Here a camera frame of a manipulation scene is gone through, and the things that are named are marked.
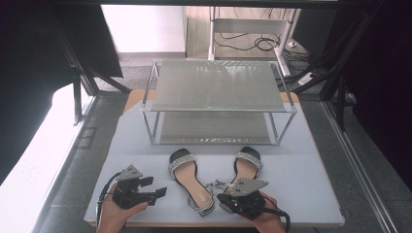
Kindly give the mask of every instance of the gray tile floor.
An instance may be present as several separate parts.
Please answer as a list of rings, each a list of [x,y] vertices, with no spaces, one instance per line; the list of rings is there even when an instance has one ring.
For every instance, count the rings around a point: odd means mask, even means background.
[[[149,67],[124,68],[130,88],[143,88]],[[361,188],[335,131],[318,100],[317,87],[299,96],[303,111],[318,146],[346,223],[338,228],[293,228],[291,232],[384,232]],[[83,220],[100,169],[108,154],[127,94],[101,91],[85,128],[65,163],[35,232],[94,232]],[[412,232],[412,194],[385,156],[359,126],[351,108],[346,109],[346,133],[369,178],[381,195],[398,232]],[[124,232],[256,232],[252,228],[161,228],[126,227]]]

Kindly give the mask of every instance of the white table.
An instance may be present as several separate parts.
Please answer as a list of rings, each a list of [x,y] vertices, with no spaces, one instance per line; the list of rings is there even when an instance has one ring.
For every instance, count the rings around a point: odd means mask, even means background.
[[[200,216],[187,204],[186,191],[168,174],[169,156],[186,148],[196,158],[197,177],[202,183],[215,179],[231,182],[234,178],[234,157],[243,145],[151,145],[142,115],[140,103],[130,107],[136,92],[132,92],[123,116],[120,117],[108,157],[94,189],[86,211],[85,220],[95,224],[96,201],[104,184],[116,172],[133,164],[144,177],[154,177],[152,185],[140,191],[152,192],[167,187],[166,196],[159,198],[155,206],[133,216],[127,225],[134,226],[252,226],[237,215],[225,212],[216,198],[216,209],[207,216]],[[262,190],[278,200],[279,208],[291,216],[292,226],[335,227],[344,224],[326,169],[312,138],[300,104],[298,113],[281,146],[251,146],[261,155],[263,170],[259,179],[269,181]],[[215,188],[215,194],[223,192]]]

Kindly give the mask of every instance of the rhinestone strap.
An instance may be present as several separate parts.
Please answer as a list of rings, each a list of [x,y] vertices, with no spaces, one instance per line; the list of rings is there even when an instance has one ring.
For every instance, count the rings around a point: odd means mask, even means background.
[[[194,161],[193,154],[187,154],[171,162],[169,164],[169,173],[173,177],[173,179],[176,179],[175,173],[174,173],[175,169],[178,168],[180,165],[187,163],[187,162],[191,162],[191,161]]]
[[[245,152],[239,152],[236,155],[236,158],[243,158],[245,160],[248,160],[249,162],[253,163],[255,166],[257,166],[257,175],[260,173],[260,170],[263,168],[263,163],[261,163],[260,160],[258,160],[256,157],[254,157],[251,154],[245,153]]]

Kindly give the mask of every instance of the shoe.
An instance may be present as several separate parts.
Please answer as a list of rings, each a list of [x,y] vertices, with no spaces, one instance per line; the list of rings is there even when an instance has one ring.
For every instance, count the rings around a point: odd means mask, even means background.
[[[170,155],[169,173],[188,192],[188,204],[192,209],[201,216],[207,216],[215,209],[212,191],[207,190],[197,179],[197,165],[188,150],[180,149]]]
[[[260,154],[256,150],[244,147],[236,155],[233,167],[236,176],[231,183],[236,184],[240,178],[255,179],[263,168],[263,163],[261,163]],[[228,187],[223,192],[223,194],[231,193],[232,187]],[[222,203],[220,205],[225,211],[232,213],[229,207]]]

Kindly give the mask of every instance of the beige insole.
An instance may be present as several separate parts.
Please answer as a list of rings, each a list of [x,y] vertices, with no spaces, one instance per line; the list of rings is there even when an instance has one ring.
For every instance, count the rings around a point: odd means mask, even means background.
[[[209,205],[210,193],[201,185],[196,177],[194,162],[187,162],[180,165],[174,171],[176,179],[188,190],[196,205],[203,209]]]
[[[240,178],[253,179],[258,172],[257,166],[243,158],[238,158],[236,161],[237,175],[233,180],[233,184],[237,183]],[[224,193],[230,194],[233,188],[228,187]]]

